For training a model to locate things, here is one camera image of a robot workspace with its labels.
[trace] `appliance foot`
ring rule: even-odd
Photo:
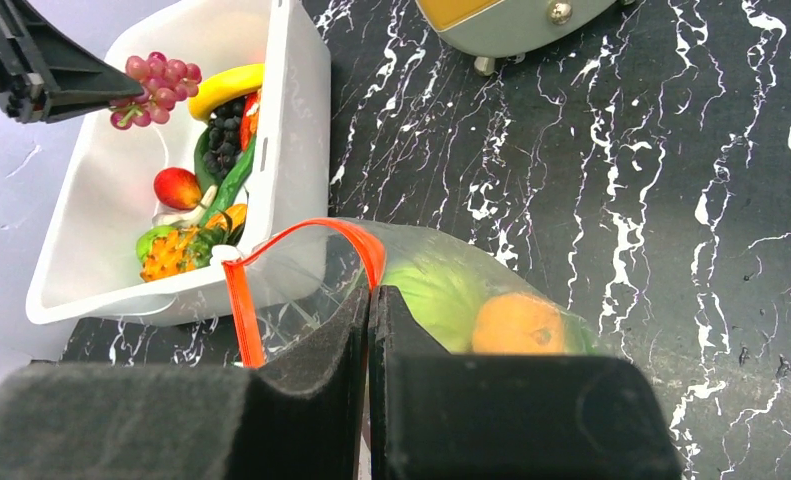
[[[474,63],[475,71],[484,77],[495,73],[495,59],[490,57],[477,57]]]

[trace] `table surface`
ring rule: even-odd
[[[305,5],[333,55],[333,215],[450,233],[591,319],[686,478],[791,479],[791,1],[617,7],[488,79],[412,0]],[[86,319],[63,361],[238,348],[229,319]]]

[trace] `pink grapes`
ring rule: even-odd
[[[142,85],[142,94],[110,102],[109,120],[119,130],[167,123],[177,102],[198,94],[202,80],[200,67],[176,58],[168,60],[160,52],[151,52],[147,58],[131,56],[124,72]]]

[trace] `yellow banana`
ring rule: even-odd
[[[189,99],[189,113],[195,120],[208,121],[216,108],[262,87],[264,73],[264,65],[255,63],[213,75],[198,85],[198,94]]]

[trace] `toy orange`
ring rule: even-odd
[[[565,353],[560,311],[527,293],[490,298],[477,315],[472,333],[475,353],[551,355]]]

